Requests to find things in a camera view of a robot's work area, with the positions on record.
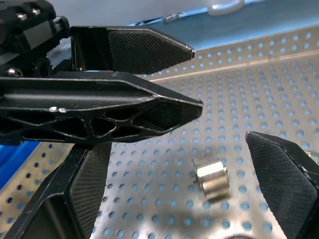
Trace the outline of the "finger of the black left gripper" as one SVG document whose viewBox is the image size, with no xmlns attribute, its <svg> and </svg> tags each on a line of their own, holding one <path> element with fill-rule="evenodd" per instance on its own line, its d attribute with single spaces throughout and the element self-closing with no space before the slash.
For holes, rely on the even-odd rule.
<svg viewBox="0 0 319 239">
<path fill-rule="evenodd" d="M 150 75 L 195 57 L 192 47 L 145 27 L 73 26 L 70 39 L 75 70 Z"/>
<path fill-rule="evenodd" d="M 125 72 L 0 77 L 0 144 L 94 145 L 166 134 L 202 114 L 203 102 Z"/>
</svg>

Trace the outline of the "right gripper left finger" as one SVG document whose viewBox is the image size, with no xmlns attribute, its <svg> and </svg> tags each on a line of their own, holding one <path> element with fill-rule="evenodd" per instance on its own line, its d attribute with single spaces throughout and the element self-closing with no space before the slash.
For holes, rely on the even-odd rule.
<svg viewBox="0 0 319 239">
<path fill-rule="evenodd" d="M 4 239 L 89 239 L 105 191 L 111 143 L 75 145 Z"/>
</svg>

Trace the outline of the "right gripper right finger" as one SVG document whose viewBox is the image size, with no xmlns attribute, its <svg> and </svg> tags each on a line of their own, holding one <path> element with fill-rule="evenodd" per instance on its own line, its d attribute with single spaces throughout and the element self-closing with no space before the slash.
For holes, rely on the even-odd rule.
<svg viewBox="0 0 319 239">
<path fill-rule="evenodd" d="M 261 192 L 287 239 L 319 239 L 319 165 L 296 143 L 248 131 Z"/>
</svg>

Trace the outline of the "metal nut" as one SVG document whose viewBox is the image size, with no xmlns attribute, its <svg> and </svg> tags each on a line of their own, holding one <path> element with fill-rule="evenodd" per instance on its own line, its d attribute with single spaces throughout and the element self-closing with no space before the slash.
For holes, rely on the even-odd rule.
<svg viewBox="0 0 319 239">
<path fill-rule="evenodd" d="M 226 197 L 229 194 L 227 167 L 216 152 L 201 154 L 192 160 L 195 167 L 195 183 L 208 201 Z"/>
</svg>

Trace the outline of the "small shiny metal piece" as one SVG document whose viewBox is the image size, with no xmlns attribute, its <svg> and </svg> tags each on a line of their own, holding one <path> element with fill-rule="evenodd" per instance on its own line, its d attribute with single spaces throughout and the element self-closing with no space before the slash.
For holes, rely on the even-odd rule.
<svg viewBox="0 0 319 239">
<path fill-rule="evenodd" d="M 180 19 L 181 17 L 184 16 L 184 12 L 180 12 L 180 13 L 175 13 L 175 14 L 171 14 L 171 15 L 168 15 L 166 16 L 164 19 L 163 19 L 163 23 L 164 24 L 170 24 L 178 19 Z"/>
</svg>

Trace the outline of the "white tape roll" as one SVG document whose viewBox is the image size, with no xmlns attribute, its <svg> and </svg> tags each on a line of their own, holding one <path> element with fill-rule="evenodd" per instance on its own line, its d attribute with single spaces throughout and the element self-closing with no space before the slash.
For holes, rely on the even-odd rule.
<svg viewBox="0 0 319 239">
<path fill-rule="evenodd" d="M 245 0 L 208 0 L 207 13 L 219 16 L 233 13 L 245 5 Z"/>
</svg>

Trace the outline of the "perforated metal tray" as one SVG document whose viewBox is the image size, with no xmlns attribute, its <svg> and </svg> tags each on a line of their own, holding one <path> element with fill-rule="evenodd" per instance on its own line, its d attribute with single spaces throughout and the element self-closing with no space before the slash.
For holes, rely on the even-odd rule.
<svg viewBox="0 0 319 239">
<path fill-rule="evenodd" d="M 319 153 L 319 25 L 220 45 L 150 75 L 203 102 L 166 134 L 112 145 L 89 239 L 287 239 L 259 185 L 245 136 L 254 131 Z M 0 144 L 0 239 L 77 144 Z M 192 162 L 216 152 L 230 191 L 208 201 Z"/>
</svg>

